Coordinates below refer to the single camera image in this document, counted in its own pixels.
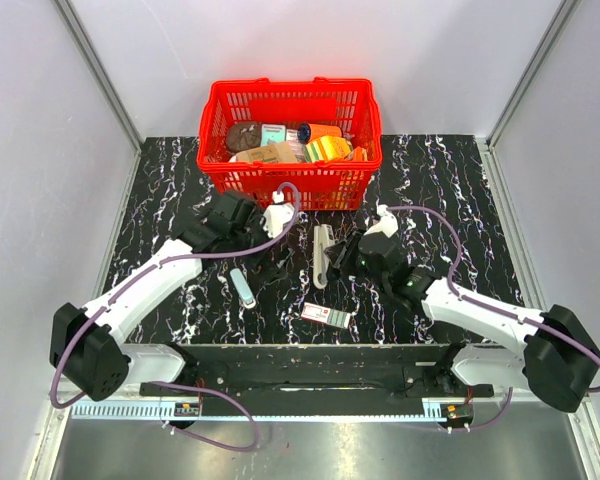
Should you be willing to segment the beige stapler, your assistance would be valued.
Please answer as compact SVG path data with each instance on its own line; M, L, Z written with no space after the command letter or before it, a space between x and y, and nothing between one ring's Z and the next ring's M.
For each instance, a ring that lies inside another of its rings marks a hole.
M313 236L313 283L318 289L325 289L328 283L329 258L326 249L335 243L332 227L320 224L314 227Z

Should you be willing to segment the light blue stapler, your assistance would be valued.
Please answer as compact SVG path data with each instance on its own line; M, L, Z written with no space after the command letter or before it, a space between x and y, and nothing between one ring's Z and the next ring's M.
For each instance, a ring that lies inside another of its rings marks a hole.
M242 306L246 309L254 308L256 306L256 299L242 271L239 268L232 269L230 271L230 279Z

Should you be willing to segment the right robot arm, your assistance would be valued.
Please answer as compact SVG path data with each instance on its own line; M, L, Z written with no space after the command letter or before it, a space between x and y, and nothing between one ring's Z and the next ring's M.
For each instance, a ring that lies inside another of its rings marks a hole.
M600 349L570 309L547 311L504 303L461 288L426 268L404 260L385 233L356 230L344 240L315 242L317 277L331 281L357 276L411 313L471 331L491 346L459 345L434 375L448 396L468 386L524 389L546 405L574 413L592 392L600 373Z

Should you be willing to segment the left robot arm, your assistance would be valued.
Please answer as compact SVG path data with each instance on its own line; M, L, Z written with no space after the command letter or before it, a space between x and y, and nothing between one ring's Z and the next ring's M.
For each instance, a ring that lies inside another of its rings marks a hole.
M301 195L289 182L282 183L272 198L272 204L262 208L235 190L218 194L121 283L82 307L62 305L52 324L52 405L66 408L74 403L59 398L63 378L78 388L80 397L93 401L132 384L159 383L179 396L191 392L197 373L179 347L131 345L127 339L169 295L196 279L209 261L239 257L261 261L289 232L300 211Z

